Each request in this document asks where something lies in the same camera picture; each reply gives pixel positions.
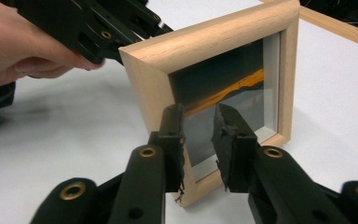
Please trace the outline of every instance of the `white table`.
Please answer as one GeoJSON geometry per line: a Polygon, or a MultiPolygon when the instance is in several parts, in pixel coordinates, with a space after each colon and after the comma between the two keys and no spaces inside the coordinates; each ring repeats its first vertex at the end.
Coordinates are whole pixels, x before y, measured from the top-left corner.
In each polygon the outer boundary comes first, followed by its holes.
{"type": "MultiPolygon", "coordinates": [[[[173,29],[257,1],[162,1],[149,7],[173,29]]],[[[293,138],[283,146],[314,181],[340,191],[358,180],[358,44],[302,21],[298,37],[293,138]]],[[[73,70],[54,80],[18,82],[0,110],[0,223],[27,223],[62,181],[97,185],[125,170],[148,139],[124,68],[73,70]]],[[[254,223],[247,195],[223,188],[189,206],[167,195],[166,223],[254,223]]]]}

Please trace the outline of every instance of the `white surface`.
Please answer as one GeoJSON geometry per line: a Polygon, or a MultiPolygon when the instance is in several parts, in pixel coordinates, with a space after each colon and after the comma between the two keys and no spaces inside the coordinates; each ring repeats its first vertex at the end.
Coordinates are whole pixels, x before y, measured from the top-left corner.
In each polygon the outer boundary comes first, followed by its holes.
{"type": "MultiPolygon", "coordinates": [[[[149,6],[178,29],[255,4],[153,0],[149,6]]],[[[63,180],[80,176],[99,185],[120,174],[148,138],[125,71],[112,61],[94,72],[20,81],[0,123],[0,223],[29,222],[63,180]]],[[[283,148],[328,188],[358,179],[358,45],[303,21],[293,139],[283,148]]],[[[218,189],[182,209],[167,195],[166,223],[253,223],[246,198],[218,189]]]]}

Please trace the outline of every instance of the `human hand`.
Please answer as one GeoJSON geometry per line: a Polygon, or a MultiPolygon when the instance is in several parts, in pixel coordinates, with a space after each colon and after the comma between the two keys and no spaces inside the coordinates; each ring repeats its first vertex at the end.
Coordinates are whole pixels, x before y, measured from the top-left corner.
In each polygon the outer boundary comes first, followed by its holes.
{"type": "Polygon", "coordinates": [[[0,4],[0,86],[25,76],[55,78],[72,68],[96,69],[79,53],[0,4]]]}

